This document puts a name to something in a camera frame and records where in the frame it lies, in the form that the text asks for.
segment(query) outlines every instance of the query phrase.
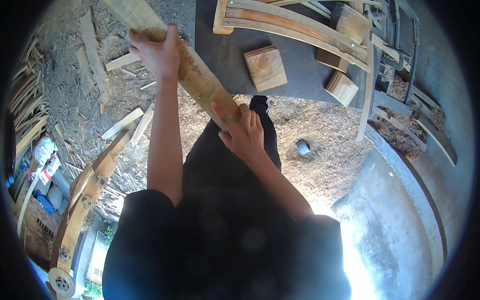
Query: sawdust floor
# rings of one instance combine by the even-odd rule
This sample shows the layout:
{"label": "sawdust floor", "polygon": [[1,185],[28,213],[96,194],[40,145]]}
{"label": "sawdust floor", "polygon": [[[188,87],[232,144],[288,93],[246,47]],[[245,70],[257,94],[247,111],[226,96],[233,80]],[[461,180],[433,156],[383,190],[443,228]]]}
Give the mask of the sawdust floor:
{"label": "sawdust floor", "polygon": [[[63,134],[72,143],[75,153],[70,158],[65,147],[61,146],[60,155],[62,159],[82,167],[80,158],[85,163],[93,162],[98,151],[106,148],[106,141],[97,144],[98,133],[104,133],[137,107],[146,110],[154,99],[156,88],[152,86],[141,91],[140,87],[155,79],[147,70],[139,71],[137,77],[129,76],[120,69],[108,72],[111,97],[105,104],[105,114],[100,114],[96,103],[98,88],[95,86],[85,96],[79,86],[76,51],[83,42],[78,18],[92,7],[99,41],[98,53],[104,62],[128,52],[130,42],[127,29],[96,0],[84,0],[77,7],[74,3],[78,1],[60,2],[56,2],[44,18],[45,24],[40,32],[40,48],[46,56],[42,79],[52,114],[48,130],[58,139],[54,126],[61,124]],[[159,1],[147,2],[165,22],[174,21],[180,25],[180,33],[188,44],[194,43],[193,0],[170,0],[168,5]],[[136,62],[125,66],[125,69],[134,71],[141,66],[140,62]],[[249,103],[250,98],[239,96],[236,101]],[[372,149],[365,139],[359,143],[355,141],[360,110],[303,99],[269,99],[273,101],[270,116],[278,135],[283,173],[308,201],[331,206],[347,193],[360,173],[367,153]],[[185,159],[209,117],[181,87],[178,89],[178,100]],[[86,116],[87,120],[82,119],[79,113]],[[134,130],[139,121],[131,123],[128,128]],[[146,188],[150,126],[139,144],[129,144],[117,160],[118,170],[111,181],[113,187],[121,192]],[[307,155],[300,155],[295,147],[300,139],[306,140],[311,147]],[[73,179],[65,167],[61,169]]]}

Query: wood pile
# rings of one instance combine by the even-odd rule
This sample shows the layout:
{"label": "wood pile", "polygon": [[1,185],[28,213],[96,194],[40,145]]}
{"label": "wood pile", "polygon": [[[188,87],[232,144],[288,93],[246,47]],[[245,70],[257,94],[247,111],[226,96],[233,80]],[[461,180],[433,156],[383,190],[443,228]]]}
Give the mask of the wood pile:
{"label": "wood pile", "polygon": [[46,130],[50,108],[44,99],[44,85],[40,82],[43,55],[36,44],[35,36],[22,59],[22,65],[12,79],[10,112],[13,115],[16,134],[16,160],[18,161],[30,145]]}

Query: black shirt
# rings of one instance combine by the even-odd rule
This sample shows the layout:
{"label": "black shirt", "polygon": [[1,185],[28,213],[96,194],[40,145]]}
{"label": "black shirt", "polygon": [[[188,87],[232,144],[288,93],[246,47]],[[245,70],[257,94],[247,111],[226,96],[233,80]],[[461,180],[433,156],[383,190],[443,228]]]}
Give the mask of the black shirt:
{"label": "black shirt", "polygon": [[[264,148],[280,169],[275,129],[262,111]],[[210,122],[187,156],[178,207],[153,190],[125,198],[105,260],[104,298],[350,299],[340,224],[327,216],[294,220],[219,130]]]}

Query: person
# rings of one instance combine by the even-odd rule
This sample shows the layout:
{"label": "person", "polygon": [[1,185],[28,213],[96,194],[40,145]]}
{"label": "person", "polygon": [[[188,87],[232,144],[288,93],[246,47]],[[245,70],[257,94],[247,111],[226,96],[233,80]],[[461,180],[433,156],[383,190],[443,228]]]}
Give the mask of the person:
{"label": "person", "polygon": [[350,299],[339,223],[316,216],[282,175],[265,96],[241,120],[212,110],[182,164],[177,27],[129,32],[157,80],[147,190],[125,198],[105,260],[105,299]]}

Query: blue cloth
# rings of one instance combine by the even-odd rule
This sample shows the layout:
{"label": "blue cloth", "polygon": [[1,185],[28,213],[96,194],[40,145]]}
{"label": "blue cloth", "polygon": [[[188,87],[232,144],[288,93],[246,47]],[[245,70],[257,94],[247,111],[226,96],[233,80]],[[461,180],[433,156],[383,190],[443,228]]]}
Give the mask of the blue cloth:
{"label": "blue cloth", "polygon": [[43,206],[43,209],[47,212],[49,216],[53,215],[55,213],[55,207],[48,201],[48,199],[40,193],[40,191],[34,191],[33,196],[40,201],[40,203]]}

